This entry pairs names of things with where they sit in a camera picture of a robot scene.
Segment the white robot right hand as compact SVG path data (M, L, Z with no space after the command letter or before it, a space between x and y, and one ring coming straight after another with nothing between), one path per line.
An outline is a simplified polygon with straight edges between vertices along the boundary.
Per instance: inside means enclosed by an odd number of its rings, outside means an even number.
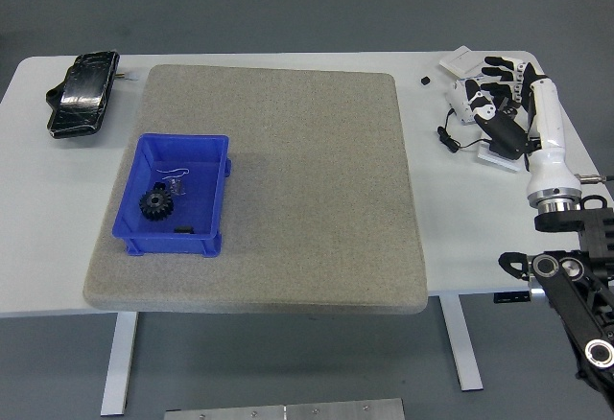
M530 207L540 214L578 209L581 188L566 163L555 83L520 59L490 56L484 63L479 78L464 81L464 99L489 145L505 158L525 159Z

